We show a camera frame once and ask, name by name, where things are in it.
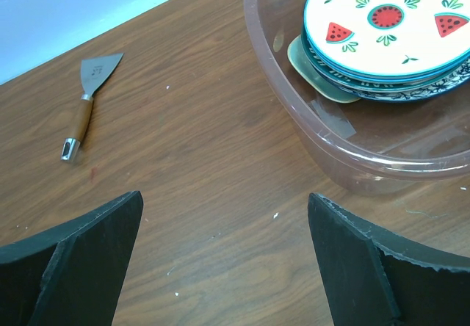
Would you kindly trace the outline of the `teal rim lettered plate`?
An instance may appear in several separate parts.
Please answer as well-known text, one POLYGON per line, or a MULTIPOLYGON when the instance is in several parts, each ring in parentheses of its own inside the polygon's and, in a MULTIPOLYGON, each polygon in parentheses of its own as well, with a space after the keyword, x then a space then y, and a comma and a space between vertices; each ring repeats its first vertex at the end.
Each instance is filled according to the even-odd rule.
POLYGON ((459 67, 455 67, 439 76, 434 76, 431 79, 425 81, 414 81, 405 84, 384 84, 372 81, 361 81, 349 77, 344 73, 335 71, 325 62, 323 62, 311 47, 306 35, 306 31, 304 29, 301 32, 301 42, 303 44, 304 52, 309 62, 318 70, 321 75, 329 78, 337 84, 343 85, 344 87, 349 87, 357 90, 376 93, 403 92, 417 90, 429 86, 440 87, 448 81, 457 82, 457 84, 460 84, 464 78, 469 76, 469 60, 466 60, 459 67))

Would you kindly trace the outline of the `clear plastic bin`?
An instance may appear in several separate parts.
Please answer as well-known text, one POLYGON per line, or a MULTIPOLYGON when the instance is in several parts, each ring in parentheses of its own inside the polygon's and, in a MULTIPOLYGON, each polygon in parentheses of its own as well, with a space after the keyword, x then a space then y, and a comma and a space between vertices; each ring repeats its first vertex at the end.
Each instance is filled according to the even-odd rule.
POLYGON ((338 185, 363 195, 469 174, 469 86, 406 103, 339 104, 291 65, 306 0, 244 0, 245 21, 267 81, 305 148, 338 185))

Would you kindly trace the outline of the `light blue rectangular dish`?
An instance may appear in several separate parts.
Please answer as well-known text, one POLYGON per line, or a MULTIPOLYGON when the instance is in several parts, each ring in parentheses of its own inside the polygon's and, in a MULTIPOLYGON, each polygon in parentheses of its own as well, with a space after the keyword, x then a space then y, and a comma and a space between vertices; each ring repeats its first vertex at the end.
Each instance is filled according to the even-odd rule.
POLYGON ((287 57, 291 66, 302 76, 320 95, 340 104, 351 104, 360 98, 347 93, 324 79, 309 62, 304 52, 302 41, 298 35, 287 48, 287 57))

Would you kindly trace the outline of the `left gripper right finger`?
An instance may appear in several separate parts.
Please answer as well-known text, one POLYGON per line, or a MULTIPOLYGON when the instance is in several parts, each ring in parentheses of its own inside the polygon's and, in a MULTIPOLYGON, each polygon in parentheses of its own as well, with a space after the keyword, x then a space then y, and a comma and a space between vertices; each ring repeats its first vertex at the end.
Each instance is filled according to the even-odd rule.
POLYGON ((469 324, 469 258, 406 239, 316 193, 308 223, 335 325, 469 324))

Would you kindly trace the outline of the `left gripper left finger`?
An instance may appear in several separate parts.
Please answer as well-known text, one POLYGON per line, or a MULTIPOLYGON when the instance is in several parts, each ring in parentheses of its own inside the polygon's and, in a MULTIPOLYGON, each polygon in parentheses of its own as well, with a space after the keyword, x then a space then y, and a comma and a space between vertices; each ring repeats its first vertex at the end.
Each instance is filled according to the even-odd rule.
POLYGON ((1 247, 1 324, 111 325, 142 211, 127 192, 1 247))

